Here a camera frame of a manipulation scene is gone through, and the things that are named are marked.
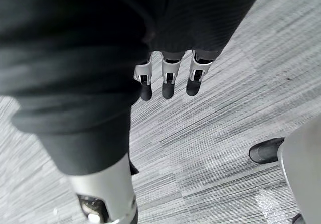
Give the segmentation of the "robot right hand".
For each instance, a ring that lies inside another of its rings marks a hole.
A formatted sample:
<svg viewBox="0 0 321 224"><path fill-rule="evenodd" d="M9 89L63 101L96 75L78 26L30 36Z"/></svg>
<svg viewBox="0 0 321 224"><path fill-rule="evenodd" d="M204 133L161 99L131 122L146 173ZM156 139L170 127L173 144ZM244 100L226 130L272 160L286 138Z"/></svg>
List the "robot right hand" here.
<svg viewBox="0 0 321 224"><path fill-rule="evenodd" d="M174 94L186 51L186 92L198 93L256 0L1 0L1 95L13 125L38 137L91 223L137 223L129 157L131 108Z"/></svg>

